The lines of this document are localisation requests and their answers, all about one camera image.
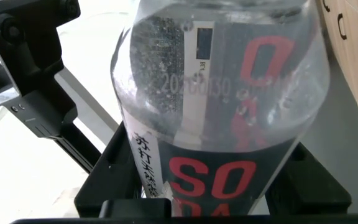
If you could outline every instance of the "bottle label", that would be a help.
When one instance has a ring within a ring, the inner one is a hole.
[[[157,138],[161,134],[122,112],[147,196],[170,199],[175,216],[247,215],[297,143],[255,152],[190,150]]]

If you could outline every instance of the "clear plastic bottle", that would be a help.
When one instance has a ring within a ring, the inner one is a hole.
[[[311,0],[141,0],[112,81],[148,197],[246,215],[313,122],[329,65]]]

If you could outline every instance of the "soda water bottle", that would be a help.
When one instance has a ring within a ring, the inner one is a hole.
[[[147,197],[247,215],[313,122],[329,65],[311,0],[140,0],[111,78]]]

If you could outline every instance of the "black clamp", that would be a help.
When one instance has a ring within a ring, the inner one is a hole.
[[[0,106],[89,173],[101,154],[73,124],[76,105],[55,80],[64,69],[56,28],[80,14],[78,0],[0,1]]]

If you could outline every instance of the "white sticker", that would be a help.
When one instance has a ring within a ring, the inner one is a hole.
[[[162,194],[160,151],[155,131],[122,109],[137,171],[147,197]]]
[[[201,50],[198,46],[198,39],[200,38],[200,31],[213,31],[213,21],[193,21],[192,30],[184,33],[185,38],[185,74],[183,90],[183,119],[181,128],[175,135],[174,145],[182,146],[182,142],[186,142],[193,146],[192,150],[200,150],[201,139],[205,122],[206,104],[208,101],[209,92],[209,73],[211,66],[211,52],[212,48],[205,49],[209,51],[209,56],[206,58],[199,58],[198,51]]]

